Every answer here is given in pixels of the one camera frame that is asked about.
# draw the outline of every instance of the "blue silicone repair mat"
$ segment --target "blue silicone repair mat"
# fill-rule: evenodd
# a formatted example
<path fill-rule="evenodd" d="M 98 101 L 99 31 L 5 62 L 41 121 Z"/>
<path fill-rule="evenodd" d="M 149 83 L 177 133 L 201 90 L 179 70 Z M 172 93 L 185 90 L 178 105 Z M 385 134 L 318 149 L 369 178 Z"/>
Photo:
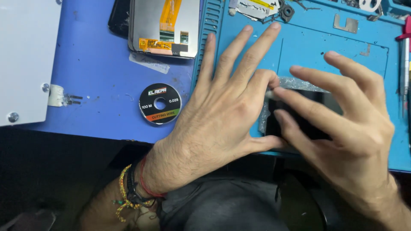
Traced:
<path fill-rule="evenodd" d="M 373 22 L 368 21 L 367 16 L 370 14 L 376 15 L 375 13 L 347 6 L 341 0 L 338 0 L 338 2 L 328 0 L 301 1 L 305 7 L 320 8 L 310 10 L 304 10 L 296 2 L 286 0 L 286 4 L 294 8 L 295 14 L 288 23 L 280 18 L 277 19 L 281 23 L 282 30 L 258 68 L 274 70 L 279 76 L 291 76 L 289 73 L 291 65 L 300 65 L 339 74 L 336 68 L 326 64 L 323 59 L 323 53 L 333 50 L 352 58 L 383 76 L 387 93 L 388 112 L 395 125 L 389 167 L 397 171 L 411 171 L 408 115 L 402 117 L 401 101 L 396 93 L 399 80 L 399 45 L 394 38 L 402 33 L 404 21 L 387 15 L 387 12 L 408 14 L 410 9 L 396 5 L 392 3 L 392 0 L 382 1 L 384 15 Z M 199 55 L 195 59 L 192 91 L 200 72 L 208 33 L 215 33 L 217 37 L 217 63 L 218 57 L 241 29 L 246 24 L 253 26 L 254 33 L 235 62 L 235 69 L 244 52 L 270 24 L 252 21 L 238 12 L 235 16 L 230 16 L 228 14 L 228 4 L 229 0 L 205 0 L 204 2 L 199 36 Z M 358 20 L 357 34 L 334 28 L 336 14 L 340 15 L 341 26 L 345 26 L 346 18 Z M 368 44 L 370 44 L 369 55 L 361 55 L 360 52 L 367 52 Z M 257 125 L 256 122 L 250 130 L 250 134 L 254 137 L 263 135 L 258 131 Z M 279 152 L 264 152 L 264 154 L 290 155 Z"/>

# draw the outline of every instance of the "black phone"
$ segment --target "black phone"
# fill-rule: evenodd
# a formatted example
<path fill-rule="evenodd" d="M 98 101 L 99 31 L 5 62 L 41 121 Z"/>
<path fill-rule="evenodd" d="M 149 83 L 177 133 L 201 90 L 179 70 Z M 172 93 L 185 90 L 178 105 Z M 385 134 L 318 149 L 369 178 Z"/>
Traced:
<path fill-rule="evenodd" d="M 331 93 L 314 92 L 314 91 L 307 91 L 307 90 L 295 90 L 295 91 L 307 97 L 308 99 L 324 104 L 326 107 L 330 108 L 334 112 L 342 115 L 342 109 L 340 108 L 338 103 L 335 101 L 335 99 L 332 97 Z M 312 140 L 317 140 L 317 139 L 331 140 L 328 134 L 326 134 L 325 132 L 313 126 L 310 122 L 308 122 L 306 119 L 301 117 L 289 105 L 287 105 L 286 103 L 282 101 L 277 101 L 277 100 L 272 100 L 272 99 L 270 99 L 268 103 L 268 110 L 271 113 L 271 115 L 267 117 L 267 126 L 266 126 L 266 134 L 265 134 L 266 136 L 274 135 L 274 136 L 281 137 L 281 127 L 273 113 L 274 110 L 277 110 L 277 109 L 284 109 L 288 113 L 290 113 L 290 115 L 294 117 L 294 119 L 300 126 L 300 129 L 310 139 Z"/>
<path fill-rule="evenodd" d="M 130 0 L 115 0 L 109 19 L 109 29 L 116 35 L 128 38 Z"/>

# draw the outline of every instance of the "red string bracelet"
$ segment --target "red string bracelet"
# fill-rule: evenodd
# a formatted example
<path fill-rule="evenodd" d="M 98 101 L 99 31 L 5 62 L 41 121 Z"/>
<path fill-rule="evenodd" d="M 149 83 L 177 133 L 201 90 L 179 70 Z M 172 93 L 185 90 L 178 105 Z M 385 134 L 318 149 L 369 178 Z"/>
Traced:
<path fill-rule="evenodd" d="M 144 164 L 145 164 L 146 157 L 147 157 L 147 156 L 145 156 L 145 157 L 142 159 L 142 161 L 141 161 L 140 184 L 141 184 L 141 186 L 143 187 L 143 189 L 144 189 L 148 194 L 150 194 L 151 196 L 153 196 L 153 197 L 164 197 L 165 195 L 167 195 L 167 193 L 164 193 L 164 194 L 155 194 L 154 192 L 150 191 L 150 190 L 147 188 L 147 186 L 144 184 L 144 181 L 143 181 L 143 169 L 144 169 Z"/>

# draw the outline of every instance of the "spool of cutting wire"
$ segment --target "spool of cutting wire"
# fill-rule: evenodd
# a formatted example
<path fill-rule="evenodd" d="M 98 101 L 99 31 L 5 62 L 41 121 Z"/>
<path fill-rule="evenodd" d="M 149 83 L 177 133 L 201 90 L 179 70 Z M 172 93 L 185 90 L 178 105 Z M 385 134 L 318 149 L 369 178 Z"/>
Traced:
<path fill-rule="evenodd" d="M 163 99 L 165 107 L 159 109 L 157 101 Z M 165 83 L 155 83 L 144 89 L 139 100 L 143 117 L 155 124 L 173 121 L 181 111 L 181 97 L 176 89 Z"/>

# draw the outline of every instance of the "black cord bracelet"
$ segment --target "black cord bracelet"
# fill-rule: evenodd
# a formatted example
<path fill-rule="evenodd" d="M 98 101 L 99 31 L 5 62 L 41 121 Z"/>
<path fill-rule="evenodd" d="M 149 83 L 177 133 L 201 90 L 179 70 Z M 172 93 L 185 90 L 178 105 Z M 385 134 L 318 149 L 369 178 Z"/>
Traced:
<path fill-rule="evenodd" d="M 138 194 L 136 191 L 136 187 L 139 184 L 138 182 L 134 181 L 134 172 L 136 170 L 136 166 L 139 164 L 139 162 L 142 160 L 142 158 L 137 159 L 129 168 L 128 173 L 127 173 L 127 200 L 132 202 L 133 204 L 140 204 L 146 208 L 151 208 L 154 205 L 154 202 L 148 206 L 144 204 L 145 202 L 149 201 L 150 199 L 144 198 Z"/>

